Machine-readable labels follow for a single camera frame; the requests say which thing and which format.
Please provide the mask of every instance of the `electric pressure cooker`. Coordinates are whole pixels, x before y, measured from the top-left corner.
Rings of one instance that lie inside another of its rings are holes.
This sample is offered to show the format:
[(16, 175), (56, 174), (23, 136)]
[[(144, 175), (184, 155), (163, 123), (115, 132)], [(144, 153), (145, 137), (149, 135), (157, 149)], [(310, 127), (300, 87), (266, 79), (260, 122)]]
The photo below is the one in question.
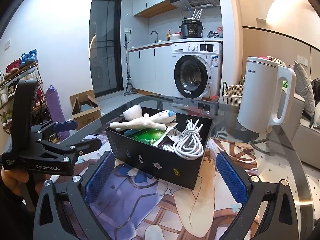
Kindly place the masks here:
[(182, 38), (201, 38), (201, 32), (202, 32), (202, 22), (198, 20), (185, 20), (181, 23), (181, 26), (179, 26), (182, 33)]

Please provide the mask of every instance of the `metal screw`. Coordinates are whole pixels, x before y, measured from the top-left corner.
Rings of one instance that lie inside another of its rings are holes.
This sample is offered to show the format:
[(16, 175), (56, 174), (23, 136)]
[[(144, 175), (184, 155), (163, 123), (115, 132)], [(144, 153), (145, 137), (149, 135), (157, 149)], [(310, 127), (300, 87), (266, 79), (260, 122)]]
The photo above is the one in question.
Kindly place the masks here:
[(45, 186), (49, 186), (50, 184), (51, 184), (51, 180), (49, 180), (49, 179), (44, 182)]
[(72, 178), (72, 180), (73, 180), (74, 182), (78, 182), (80, 179), (81, 179), (81, 177), (80, 177), (79, 175), (74, 176), (74, 177)]
[(251, 176), (251, 180), (254, 182), (258, 182), (260, 179), (258, 176)]
[(281, 180), (281, 184), (282, 184), (283, 186), (287, 186), (287, 185), (288, 185), (288, 182), (287, 182), (285, 179), (282, 179), (282, 180)]

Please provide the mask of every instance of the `washing machine door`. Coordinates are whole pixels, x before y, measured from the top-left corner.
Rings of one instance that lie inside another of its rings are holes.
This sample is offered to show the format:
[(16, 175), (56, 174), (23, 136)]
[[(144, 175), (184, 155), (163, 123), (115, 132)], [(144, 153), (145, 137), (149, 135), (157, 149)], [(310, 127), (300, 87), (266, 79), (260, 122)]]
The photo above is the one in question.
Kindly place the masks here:
[(207, 86), (207, 69), (197, 57), (182, 56), (175, 65), (174, 81), (182, 96), (197, 98)]

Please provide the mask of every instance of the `blue shoe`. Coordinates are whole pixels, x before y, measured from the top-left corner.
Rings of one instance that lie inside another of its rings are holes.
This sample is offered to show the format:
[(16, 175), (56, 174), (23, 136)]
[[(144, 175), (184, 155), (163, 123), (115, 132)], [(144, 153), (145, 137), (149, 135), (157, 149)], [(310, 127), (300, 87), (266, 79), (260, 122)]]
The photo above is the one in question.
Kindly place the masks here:
[(28, 58), (29, 54), (23, 53), (21, 55), (21, 61), (20, 61), (20, 69), (26, 66), (26, 60)]
[(28, 57), (26, 59), (26, 65), (29, 65), (29, 64), (34, 63), (34, 62), (38, 63), (37, 50), (36, 49), (34, 49), (34, 50), (29, 52), (29, 55), (28, 55)]

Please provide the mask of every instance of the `purple yoga mat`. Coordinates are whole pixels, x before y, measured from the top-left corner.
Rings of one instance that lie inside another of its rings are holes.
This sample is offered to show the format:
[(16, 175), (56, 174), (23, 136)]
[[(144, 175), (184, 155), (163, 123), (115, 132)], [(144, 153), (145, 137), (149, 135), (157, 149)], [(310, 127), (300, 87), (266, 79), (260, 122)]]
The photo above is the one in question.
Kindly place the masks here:
[[(47, 92), (45, 93), (45, 98), (47, 99), (47, 106), (50, 111), (50, 115), (53, 122), (65, 122), (66, 119), (62, 113), (60, 100), (58, 91), (52, 85), (48, 88)], [(58, 133), (60, 140), (64, 140), (65, 138), (70, 136), (70, 132), (60, 132)]]

